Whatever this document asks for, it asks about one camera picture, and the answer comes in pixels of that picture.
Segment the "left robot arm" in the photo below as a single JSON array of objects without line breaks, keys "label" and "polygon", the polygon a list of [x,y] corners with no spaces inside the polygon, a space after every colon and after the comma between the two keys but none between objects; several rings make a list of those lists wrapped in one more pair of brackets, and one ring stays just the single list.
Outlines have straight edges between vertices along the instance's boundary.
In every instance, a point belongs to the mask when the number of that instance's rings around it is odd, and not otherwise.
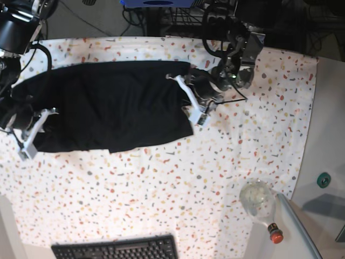
[{"label": "left robot arm", "polygon": [[203,113],[226,104],[229,90],[239,94],[238,101],[247,99],[240,90],[251,86],[256,59],[264,47],[265,35],[251,31],[234,11],[234,5],[222,2],[204,10],[202,43],[208,54],[219,58],[219,63],[208,70],[191,68],[184,78]]}]

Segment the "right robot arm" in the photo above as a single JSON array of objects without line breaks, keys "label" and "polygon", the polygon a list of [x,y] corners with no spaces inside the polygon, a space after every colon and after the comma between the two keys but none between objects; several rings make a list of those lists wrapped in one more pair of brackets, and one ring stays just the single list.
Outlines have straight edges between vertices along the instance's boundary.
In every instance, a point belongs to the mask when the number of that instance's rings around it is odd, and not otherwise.
[{"label": "right robot arm", "polygon": [[[32,127],[32,103],[44,92],[52,70],[51,54],[40,44],[39,34],[57,6],[58,1],[1,1],[1,131],[6,134]],[[12,86],[25,70],[20,59],[29,50],[46,54],[47,71],[35,94],[20,97]]]}]

